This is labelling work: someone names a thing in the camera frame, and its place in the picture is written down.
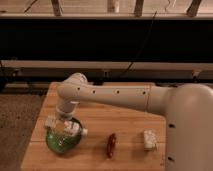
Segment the wooden table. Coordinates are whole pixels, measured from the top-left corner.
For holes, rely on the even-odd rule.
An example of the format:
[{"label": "wooden table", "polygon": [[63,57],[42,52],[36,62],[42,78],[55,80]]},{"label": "wooden table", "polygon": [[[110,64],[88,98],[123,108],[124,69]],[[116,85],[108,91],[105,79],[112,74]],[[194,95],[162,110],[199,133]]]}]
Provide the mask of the wooden table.
[{"label": "wooden table", "polygon": [[[82,102],[75,117],[89,130],[78,146],[63,156],[50,151],[45,143],[44,122],[54,115],[57,101],[52,83],[43,103],[29,146],[22,162],[22,171],[163,171],[165,154],[165,120],[163,117],[109,105]],[[155,131],[157,151],[144,151],[145,129]],[[108,136],[117,135],[112,159],[106,156]]]}]

